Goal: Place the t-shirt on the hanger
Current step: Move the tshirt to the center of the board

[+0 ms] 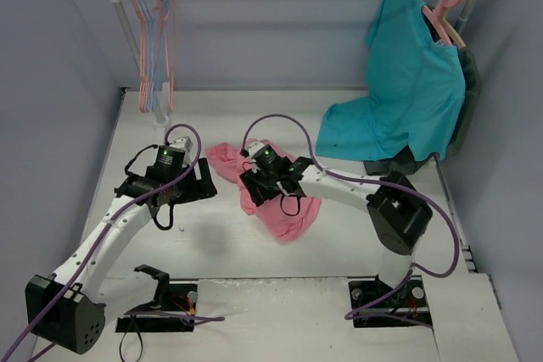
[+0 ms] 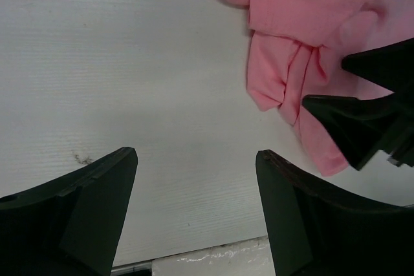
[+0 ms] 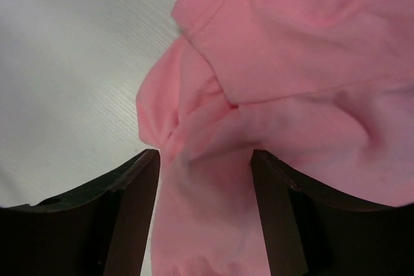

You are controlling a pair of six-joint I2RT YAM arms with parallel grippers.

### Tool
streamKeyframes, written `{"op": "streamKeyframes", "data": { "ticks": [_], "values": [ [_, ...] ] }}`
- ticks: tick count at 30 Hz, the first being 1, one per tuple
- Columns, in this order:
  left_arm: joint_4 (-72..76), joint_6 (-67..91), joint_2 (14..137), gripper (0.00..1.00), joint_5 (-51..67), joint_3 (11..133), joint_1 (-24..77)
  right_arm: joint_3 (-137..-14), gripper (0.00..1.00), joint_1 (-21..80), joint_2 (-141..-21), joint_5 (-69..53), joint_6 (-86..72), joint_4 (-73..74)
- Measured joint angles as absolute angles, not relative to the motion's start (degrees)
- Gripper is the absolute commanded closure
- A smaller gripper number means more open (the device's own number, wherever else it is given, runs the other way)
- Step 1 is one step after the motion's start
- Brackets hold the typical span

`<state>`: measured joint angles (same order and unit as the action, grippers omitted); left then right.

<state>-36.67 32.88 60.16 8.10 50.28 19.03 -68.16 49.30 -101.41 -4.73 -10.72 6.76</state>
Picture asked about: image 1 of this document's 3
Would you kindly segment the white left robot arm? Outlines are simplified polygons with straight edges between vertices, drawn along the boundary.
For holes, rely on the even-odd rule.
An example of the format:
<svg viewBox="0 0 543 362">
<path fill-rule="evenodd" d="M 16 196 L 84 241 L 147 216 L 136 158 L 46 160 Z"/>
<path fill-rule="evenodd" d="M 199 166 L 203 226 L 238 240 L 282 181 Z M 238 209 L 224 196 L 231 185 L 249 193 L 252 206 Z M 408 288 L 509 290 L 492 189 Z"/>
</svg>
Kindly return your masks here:
<svg viewBox="0 0 543 362">
<path fill-rule="evenodd" d="M 81 246 L 49 276 L 34 276 L 25 288 L 31 333 L 75 354 L 88 352 L 104 328 L 147 307 L 163 309 L 172 294 L 168 273 L 138 265 L 118 281 L 107 275 L 130 241 L 161 207 L 217 194 L 207 159 L 190 159 L 182 144 L 153 145 L 157 155 L 144 175 L 125 168 L 105 216 Z"/>
</svg>

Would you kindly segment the pink t shirt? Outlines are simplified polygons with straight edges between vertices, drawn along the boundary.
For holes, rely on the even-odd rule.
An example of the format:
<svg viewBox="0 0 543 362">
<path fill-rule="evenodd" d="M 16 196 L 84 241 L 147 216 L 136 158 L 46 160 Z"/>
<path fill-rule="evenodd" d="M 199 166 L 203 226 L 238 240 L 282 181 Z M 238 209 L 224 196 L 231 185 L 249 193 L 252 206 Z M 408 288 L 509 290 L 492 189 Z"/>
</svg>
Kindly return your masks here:
<svg viewBox="0 0 543 362">
<path fill-rule="evenodd" d="M 223 142 L 207 148 L 206 157 L 217 175 L 237 186 L 242 211 L 256 217 L 276 240 L 295 241 L 316 221 L 322 205 L 318 198 L 301 198 L 297 202 L 296 197 L 275 197 L 257 207 L 240 180 L 241 174 L 249 168 L 249 160 L 242 157 L 240 148 Z"/>
</svg>

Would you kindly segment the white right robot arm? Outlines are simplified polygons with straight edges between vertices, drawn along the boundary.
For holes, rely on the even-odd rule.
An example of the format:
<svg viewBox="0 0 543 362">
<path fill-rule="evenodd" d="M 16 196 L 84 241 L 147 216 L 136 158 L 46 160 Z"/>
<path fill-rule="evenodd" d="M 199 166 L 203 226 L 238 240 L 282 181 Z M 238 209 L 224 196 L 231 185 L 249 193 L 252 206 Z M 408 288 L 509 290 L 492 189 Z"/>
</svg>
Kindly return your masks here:
<svg viewBox="0 0 543 362">
<path fill-rule="evenodd" d="M 387 181 L 412 189 L 402 174 L 394 172 L 389 178 L 365 176 L 354 181 L 353 174 L 343 173 L 337 178 L 317 168 L 310 158 L 292 161 L 263 142 L 250 143 L 242 155 L 249 160 L 250 168 L 240 180 L 257 207 L 275 198 L 283 203 L 285 198 L 293 197 L 299 209 L 303 198 L 319 198 L 368 213 L 384 246 L 375 293 L 385 304 L 395 304 L 405 296 L 403 280 L 411 270 L 416 246 L 433 212 L 423 199 L 380 183 Z"/>
</svg>

